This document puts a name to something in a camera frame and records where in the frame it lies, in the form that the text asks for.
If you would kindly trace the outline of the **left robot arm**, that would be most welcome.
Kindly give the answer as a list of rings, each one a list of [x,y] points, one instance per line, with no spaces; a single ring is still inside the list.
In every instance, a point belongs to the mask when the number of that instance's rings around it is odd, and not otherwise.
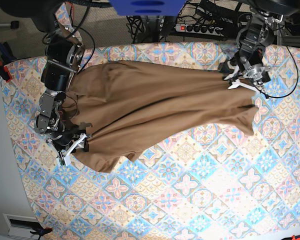
[[[264,65],[262,59],[266,47],[274,40],[269,17],[253,13],[247,25],[238,32],[236,44],[239,49],[228,61],[234,70],[224,78],[230,89],[244,87],[263,94],[266,100],[270,98],[265,84],[270,81],[268,72],[271,67]]]

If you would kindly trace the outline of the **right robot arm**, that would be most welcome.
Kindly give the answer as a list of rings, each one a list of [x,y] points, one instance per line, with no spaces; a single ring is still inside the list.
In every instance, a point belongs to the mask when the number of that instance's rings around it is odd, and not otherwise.
[[[48,137],[48,143],[58,153],[58,163],[68,166],[71,153],[88,146],[86,126],[66,125],[63,110],[66,92],[80,69],[86,48],[75,31],[67,30],[58,22],[55,13],[61,5],[61,1],[46,1],[42,11],[32,17],[38,30],[46,33],[42,39],[46,64],[41,75],[46,90],[39,99],[40,113],[36,117],[35,131]]]

